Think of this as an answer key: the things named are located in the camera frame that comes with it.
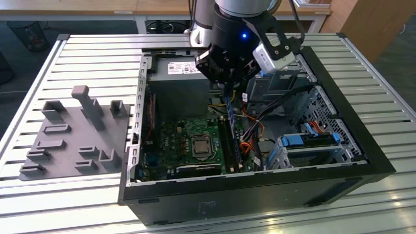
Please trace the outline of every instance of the white table leg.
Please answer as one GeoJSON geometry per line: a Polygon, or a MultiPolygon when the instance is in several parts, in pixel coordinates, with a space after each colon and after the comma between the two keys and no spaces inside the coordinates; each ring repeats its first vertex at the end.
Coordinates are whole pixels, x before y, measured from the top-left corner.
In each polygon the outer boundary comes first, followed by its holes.
{"type": "Polygon", "coordinates": [[[314,20],[313,20],[313,22],[310,24],[308,33],[318,33],[320,28],[324,25],[325,18],[326,18],[326,15],[317,15],[317,16],[314,16],[314,20]]]}
{"type": "Polygon", "coordinates": [[[137,34],[146,34],[146,28],[145,28],[145,20],[146,16],[142,15],[136,15],[134,16],[134,21],[137,25],[137,34]]]}

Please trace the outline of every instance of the power supply label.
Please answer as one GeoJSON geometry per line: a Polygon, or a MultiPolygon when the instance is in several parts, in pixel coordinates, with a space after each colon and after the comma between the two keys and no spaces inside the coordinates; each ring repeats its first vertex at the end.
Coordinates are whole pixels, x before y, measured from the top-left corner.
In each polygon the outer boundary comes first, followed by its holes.
{"type": "Polygon", "coordinates": [[[196,74],[201,73],[194,66],[194,62],[170,62],[168,64],[168,74],[196,74]]]}

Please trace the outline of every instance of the orange wire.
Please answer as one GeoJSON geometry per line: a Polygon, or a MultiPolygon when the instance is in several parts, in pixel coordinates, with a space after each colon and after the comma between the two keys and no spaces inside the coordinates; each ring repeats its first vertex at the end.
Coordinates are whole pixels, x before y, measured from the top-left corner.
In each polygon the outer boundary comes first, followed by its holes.
{"type": "Polygon", "coordinates": [[[318,127],[318,124],[317,124],[316,120],[309,121],[308,123],[314,127],[314,129],[316,129],[316,131],[317,131],[318,133],[324,133],[324,131],[322,131],[321,128],[318,127]]]}

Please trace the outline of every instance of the open computer tower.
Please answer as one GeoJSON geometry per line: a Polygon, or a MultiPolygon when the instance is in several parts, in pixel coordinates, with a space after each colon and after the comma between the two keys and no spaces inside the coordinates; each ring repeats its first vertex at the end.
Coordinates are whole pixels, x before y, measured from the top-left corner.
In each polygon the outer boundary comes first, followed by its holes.
{"type": "Polygon", "coordinates": [[[234,87],[234,132],[220,90],[194,69],[198,51],[142,52],[118,204],[145,225],[328,204],[394,172],[312,48],[234,87]],[[245,137],[246,116],[274,100],[237,157],[232,136],[245,137]]]}

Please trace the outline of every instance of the yellow wire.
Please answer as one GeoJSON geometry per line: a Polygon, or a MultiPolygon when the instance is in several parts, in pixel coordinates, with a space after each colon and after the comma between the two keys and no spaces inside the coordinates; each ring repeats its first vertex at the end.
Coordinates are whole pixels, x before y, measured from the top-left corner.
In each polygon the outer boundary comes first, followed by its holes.
{"type": "Polygon", "coordinates": [[[213,105],[208,105],[208,106],[210,106],[210,107],[221,107],[221,106],[226,106],[226,104],[222,103],[222,104],[213,104],[213,105]]]}

